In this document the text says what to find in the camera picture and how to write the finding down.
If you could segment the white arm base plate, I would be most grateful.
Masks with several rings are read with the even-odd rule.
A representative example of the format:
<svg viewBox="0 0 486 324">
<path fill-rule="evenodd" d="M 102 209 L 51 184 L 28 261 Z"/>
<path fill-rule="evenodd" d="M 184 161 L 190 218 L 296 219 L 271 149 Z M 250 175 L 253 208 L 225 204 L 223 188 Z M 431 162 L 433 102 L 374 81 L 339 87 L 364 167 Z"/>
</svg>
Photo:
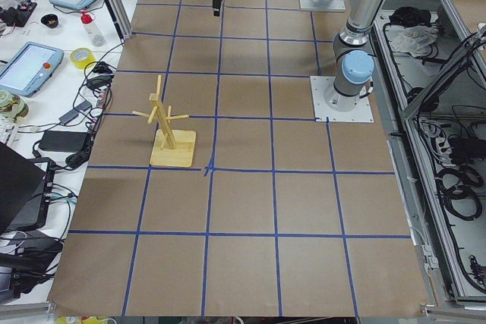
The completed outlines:
<svg viewBox="0 0 486 324">
<path fill-rule="evenodd" d="M 324 11 L 343 13 L 346 9 L 344 0 L 299 0 L 303 11 Z"/>
<path fill-rule="evenodd" d="M 335 90 L 334 80 L 335 77 L 310 77 L 315 121 L 373 123 L 369 98 L 361 99 L 365 88 L 357 96 L 342 96 Z"/>
</svg>

